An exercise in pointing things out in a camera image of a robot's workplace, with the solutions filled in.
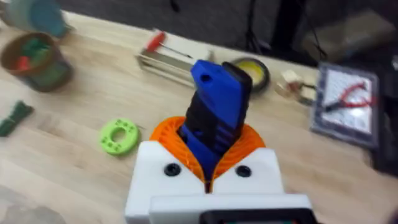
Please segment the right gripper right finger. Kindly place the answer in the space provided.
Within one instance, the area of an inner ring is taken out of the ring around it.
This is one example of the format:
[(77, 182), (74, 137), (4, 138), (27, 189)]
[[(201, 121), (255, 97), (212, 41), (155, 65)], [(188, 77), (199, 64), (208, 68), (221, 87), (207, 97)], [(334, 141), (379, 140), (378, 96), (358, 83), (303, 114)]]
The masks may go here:
[(244, 125), (241, 137), (217, 163), (212, 194), (283, 194), (284, 187), (274, 150), (260, 135)]

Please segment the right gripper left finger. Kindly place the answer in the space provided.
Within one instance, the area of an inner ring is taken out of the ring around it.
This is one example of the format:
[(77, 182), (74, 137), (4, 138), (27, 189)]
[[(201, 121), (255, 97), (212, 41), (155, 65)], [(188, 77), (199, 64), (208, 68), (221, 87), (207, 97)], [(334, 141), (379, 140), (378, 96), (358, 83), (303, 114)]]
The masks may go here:
[(124, 210), (126, 223), (149, 223), (155, 197), (205, 194), (202, 168), (177, 134), (184, 121), (183, 116), (167, 118), (140, 143)]

